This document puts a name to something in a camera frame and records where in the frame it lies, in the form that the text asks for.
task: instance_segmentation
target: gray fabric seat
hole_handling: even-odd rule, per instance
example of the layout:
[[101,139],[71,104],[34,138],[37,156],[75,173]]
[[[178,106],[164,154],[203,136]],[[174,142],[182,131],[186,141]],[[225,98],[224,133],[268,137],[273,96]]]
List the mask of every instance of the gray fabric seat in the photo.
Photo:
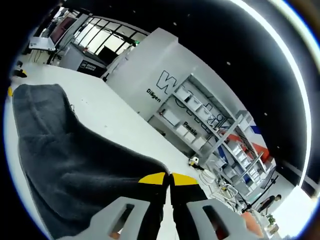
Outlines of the gray fabric seat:
[[55,239],[86,229],[91,217],[119,196],[139,198],[144,176],[168,172],[159,161],[82,125],[57,84],[20,85],[13,110],[21,166]]

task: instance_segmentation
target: ceiling light strip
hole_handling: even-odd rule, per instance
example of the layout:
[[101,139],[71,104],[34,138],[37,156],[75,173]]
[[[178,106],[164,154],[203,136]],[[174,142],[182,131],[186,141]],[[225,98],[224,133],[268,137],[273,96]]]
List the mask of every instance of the ceiling light strip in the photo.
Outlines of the ceiling light strip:
[[293,74],[295,76],[295,79],[298,83],[301,96],[302,96],[302,101],[303,101],[303,106],[304,106],[304,111],[305,111],[305,120],[306,120],[306,152],[305,152],[305,159],[304,159],[304,165],[303,165],[303,170],[302,170],[302,175],[301,179],[299,182],[299,187],[302,186],[302,183],[304,181],[304,178],[306,176],[307,168],[308,168],[308,163],[309,163],[309,158],[310,158],[310,151],[311,151],[311,112],[310,112],[310,106],[309,106],[309,101],[308,101],[308,95],[307,95],[307,90],[304,84],[304,80],[302,78],[301,72],[298,68],[298,65],[290,52],[289,48],[285,44],[285,42],[282,40],[280,35],[276,32],[276,30],[252,7],[250,7],[248,4],[243,2],[242,0],[229,0],[232,3],[236,4],[238,7],[242,8],[244,11],[246,11],[249,15],[251,15],[256,21],[258,21],[261,26],[271,35],[271,37],[275,40],[279,48],[281,49],[282,53],[284,54],[286,60],[288,61]]
[[268,0],[271,2],[294,26],[308,47],[315,65],[320,72],[320,47],[309,27],[305,24],[299,14],[283,0]]

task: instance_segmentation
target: small green plant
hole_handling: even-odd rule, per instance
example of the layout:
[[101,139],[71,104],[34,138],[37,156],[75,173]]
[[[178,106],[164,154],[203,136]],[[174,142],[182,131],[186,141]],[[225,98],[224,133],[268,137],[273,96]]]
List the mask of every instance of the small green plant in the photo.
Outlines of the small green plant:
[[266,218],[268,219],[270,225],[273,225],[276,222],[276,219],[271,214],[267,215]]

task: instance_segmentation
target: yellow stripe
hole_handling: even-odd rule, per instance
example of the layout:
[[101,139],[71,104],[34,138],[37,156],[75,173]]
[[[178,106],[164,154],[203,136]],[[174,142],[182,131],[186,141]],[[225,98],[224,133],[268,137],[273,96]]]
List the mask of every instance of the yellow stripe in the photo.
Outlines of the yellow stripe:
[[183,186],[183,185],[196,185],[197,180],[190,176],[178,174],[178,173],[172,173],[173,179],[174,179],[174,185],[176,186]]
[[8,95],[9,95],[10,97],[12,97],[12,96],[14,95],[13,92],[12,92],[11,86],[8,88]]
[[164,182],[164,172],[159,172],[155,174],[147,175],[139,180],[139,183],[141,184],[156,184],[156,185],[162,185]]

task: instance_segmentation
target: black ceiling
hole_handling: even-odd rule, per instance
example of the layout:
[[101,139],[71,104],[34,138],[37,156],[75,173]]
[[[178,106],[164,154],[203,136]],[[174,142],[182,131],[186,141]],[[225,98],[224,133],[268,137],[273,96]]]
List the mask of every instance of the black ceiling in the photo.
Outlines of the black ceiling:
[[[302,73],[313,128],[312,167],[307,174],[318,182],[319,72],[304,42],[283,15],[268,1],[245,2],[280,34]],[[180,44],[206,62],[240,98],[276,161],[285,160],[303,169],[306,117],[293,71],[273,38],[237,5],[229,0],[68,0],[66,4],[147,32],[162,28],[177,36]]]

